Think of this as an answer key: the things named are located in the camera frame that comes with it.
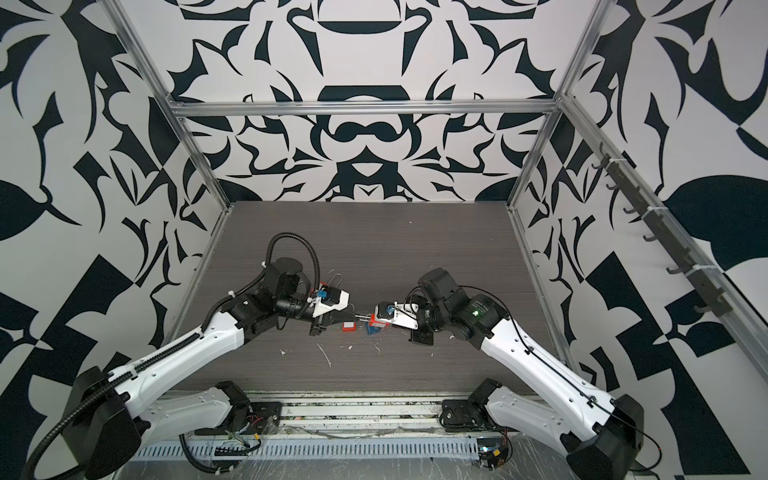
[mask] black and white patterned wall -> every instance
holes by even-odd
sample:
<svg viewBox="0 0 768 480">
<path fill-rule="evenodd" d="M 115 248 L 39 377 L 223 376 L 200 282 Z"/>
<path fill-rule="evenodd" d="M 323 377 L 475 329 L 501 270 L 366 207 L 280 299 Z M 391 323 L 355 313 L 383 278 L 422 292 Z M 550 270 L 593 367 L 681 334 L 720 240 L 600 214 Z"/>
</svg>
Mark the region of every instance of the black and white patterned wall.
<svg viewBox="0 0 768 480">
<path fill-rule="evenodd" d="M 544 115 L 194 120 L 230 200 L 460 201 L 507 199 Z"/>
<path fill-rule="evenodd" d="M 160 346 L 220 214 L 94 0 L 0 4 L 0 464 Z M 57 439 L 38 468 L 74 466 Z"/>
<path fill-rule="evenodd" d="M 594 0 L 131 0 L 178 101 L 552 98 Z M 231 200 L 506 200 L 537 114 L 196 118 Z"/>
<path fill-rule="evenodd" d="M 768 316 L 768 2 L 620 0 L 575 97 Z"/>
<path fill-rule="evenodd" d="M 176 99 L 536 98 L 594 0 L 130 0 Z"/>
<path fill-rule="evenodd" d="M 577 100 L 766 313 L 765 2 L 619 0 Z M 645 408 L 664 479 L 763 478 L 768 386 L 563 119 L 518 212 L 586 379 Z M 653 444 L 638 458 L 656 461 Z"/>
</svg>

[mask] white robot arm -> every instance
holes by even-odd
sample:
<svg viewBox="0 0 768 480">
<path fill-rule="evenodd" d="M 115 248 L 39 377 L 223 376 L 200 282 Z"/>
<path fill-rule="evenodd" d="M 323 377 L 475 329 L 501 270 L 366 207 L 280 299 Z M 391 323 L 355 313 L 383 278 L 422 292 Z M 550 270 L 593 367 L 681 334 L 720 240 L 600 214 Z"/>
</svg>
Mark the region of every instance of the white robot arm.
<svg viewBox="0 0 768 480">
<path fill-rule="evenodd" d="M 292 233 L 280 235 L 301 239 Z M 265 262 L 262 274 L 218 302 L 203 325 L 111 372 L 102 373 L 97 367 L 83 372 L 72 387 L 65 415 L 30 455 L 22 479 L 34 478 L 43 451 L 59 433 L 80 464 L 72 475 L 85 470 L 86 478 L 101 478 L 138 449 L 160 440 L 202 428 L 240 430 L 250 403 L 232 382 L 191 396 L 158 399 L 200 367 L 277 326 L 279 316 L 311 322 L 310 335 L 355 319 L 343 312 L 349 294 L 320 285 L 317 275 L 319 286 L 312 295 L 307 289 L 306 296 L 296 298 L 302 281 L 309 283 L 297 260 Z M 470 299 L 443 269 L 427 273 L 419 279 L 419 287 L 422 295 L 415 302 L 380 303 L 376 320 L 411 329 L 411 340 L 427 345 L 434 332 L 448 329 L 507 366 L 547 403 L 525 400 L 488 379 L 466 403 L 464 417 L 471 417 L 474 427 L 526 433 L 565 456 L 583 479 L 615 480 L 626 475 L 642 446 L 643 411 L 633 399 L 616 400 L 586 383 L 531 339 L 500 300 L 486 295 Z M 456 422 L 445 426 L 462 428 Z"/>
</svg>

